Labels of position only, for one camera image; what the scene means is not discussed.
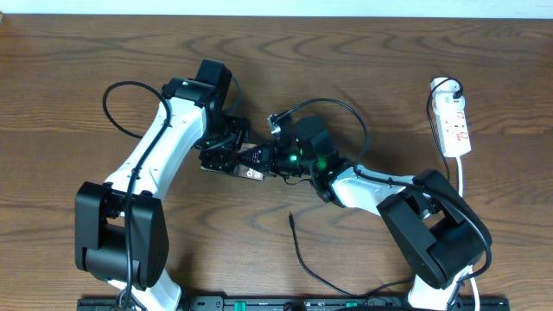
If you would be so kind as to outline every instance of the white power strip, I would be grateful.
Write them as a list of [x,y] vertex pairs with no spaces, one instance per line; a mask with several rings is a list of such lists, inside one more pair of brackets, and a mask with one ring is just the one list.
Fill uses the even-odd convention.
[[[436,78],[430,89],[446,78]],[[432,109],[438,123],[440,147],[446,157],[458,157],[471,150],[468,138],[467,119],[465,116],[465,97],[454,98],[454,93],[461,86],[453,80],[446,81],[432,94]]]

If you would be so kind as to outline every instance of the wooden table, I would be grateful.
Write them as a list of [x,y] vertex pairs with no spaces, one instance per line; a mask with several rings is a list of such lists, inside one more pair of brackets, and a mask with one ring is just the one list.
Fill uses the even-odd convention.
[[[513,310],[553,299],[553,22],[384,18],[5,16],[0,26],[0,309],[74,309],[117,291],[75,268],[73,200],[102,182],[137,140],[105,118],[111,83],[160,88],[224,61],[245,100],[238,115],[269,138],[265,119],[310,98],[350,103],[372,146],[363,163],[394,175],[443,170],[424,112],[429,82],[465,86],[473,151],[463,157],[466,200],[493,235],[482,295]],[[234,88],[227,98],[236,98]],[[114,117],[145,131],[157,100],[136,88],[110,98]],[[362,132],[333,105],[321,114],[341,153]],[[288,213],[308,265],[362,293],[411,271],[383,221],[323,204],[308,184],[233,179],[188,155],[164,205],[167,269],[193,293],[335,295],[297,262]],[[454,161],[450,162],[456,179]],[[393,290],[406,292],[408,286]]]

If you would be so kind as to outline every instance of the white wall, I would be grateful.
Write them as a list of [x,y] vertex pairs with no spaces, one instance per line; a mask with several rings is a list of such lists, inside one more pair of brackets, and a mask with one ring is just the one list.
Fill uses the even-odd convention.
[[10,13],[553,18],[553,0],[0,0]]

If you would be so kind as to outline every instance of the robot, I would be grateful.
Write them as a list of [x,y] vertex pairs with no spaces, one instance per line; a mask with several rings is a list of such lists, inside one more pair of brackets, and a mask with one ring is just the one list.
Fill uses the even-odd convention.
[[[236,175],[237,166],[244,165],[265,175],[281,176],[286,181],[292,176],[308,175],[305,181],[323,201],[381,216],[416,274],[412,290],[399,305],[462,309],[457,306],[460,299],[457,294],[463,281],[481,275],[489,267],[492,237],[442,174],[431,169],[415,176],[371,171],[359,165],[359,160],[353,162],[340,155],[320,117],[305,117],[293,124],[293,111],[317,100],[334,101],[325,98],[270,116],[268,123],[275,138],[238,152],[247,140],[249,122],[223,110],[231,81],[232,73],[224,64],[203,60],[194,79],[173,78],[161,92],[137,82],[121,82],[108,88],[104,103],[109,91],[122,85],[149,88],[161,103],[152,125],[123,165],[103,184],[85,182],[77,192],[75,263],[78,269],[121,289],[118,300],[125,307],[188,311],[190,307],[186,303],[202,299],[186,297],[165,270],[169,241],[162,210],[177,169],[188,151],[196,148],[200,150],[204,168]],[[359,115],[349,109],[363,125],[366,150],[366,127]],[[120,130],[130,133],[115,123],[106,106],[105,112]],[[428,228],[423,219],[438,212],[443,212],[444,218]],[[108,221],[122,216],[124,227]],[[294,229],[291,216],[290,225]],[[484,253],[486,263],[472,273],[472,266]],[[307,268],[301,258],[300,263]],[[217,303],[201,306],[217,310],[226,308],[231,301],[218,299]],[[366,302],[355,303],[358,308],[369,308],[364,306]],[[241,306],[245,309],[245,302],[244,305],[237,305],[242,303],[239,301],[234,303],[235,310],[241,310]],[[277,303],[280,307],[272,309],[285,310],[287,303],[280,300]],[[300,309],[310,307],[306,301],[299,305]],[[507,301],[500,305],[506,308],[494,310],[508,309]]]

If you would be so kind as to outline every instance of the wooden tabletop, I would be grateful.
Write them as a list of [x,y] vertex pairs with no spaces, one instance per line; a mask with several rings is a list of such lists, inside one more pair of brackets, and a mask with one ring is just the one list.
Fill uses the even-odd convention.
[[[363,164],[393,175],[443,170],[424,106],[429,82],[462,81],[473,151],[463,156],[467,203],[493,235],[481,295],[512,310],[553,298],[553,22],[386,18],[5,16],[0,26],[0,309],[74,309],[117,291],[77,270],[74,196],[101,183],[137,140],[105,118],[107,86],[160,88],[226,63],[244,92],[237,111],[270,138],[266,118],[310,98],[344,100],[372,136]],[[234,87],[228,102],[236,98]],[[157,100],[124,88],[114,117],[148,129]],[[362,131],[334,105],[324,117],[340,152]],[[452,180],[456,179],[454,161]],[[297,262],[288,214],[308,266],[362,293],[411,274],[379,217],[324,204],[309,184],[200,171],[191,151],[164,203],[169,274],[185,289],[227,295],[336,295]],[[393,290],[407,292],[409,286]]]

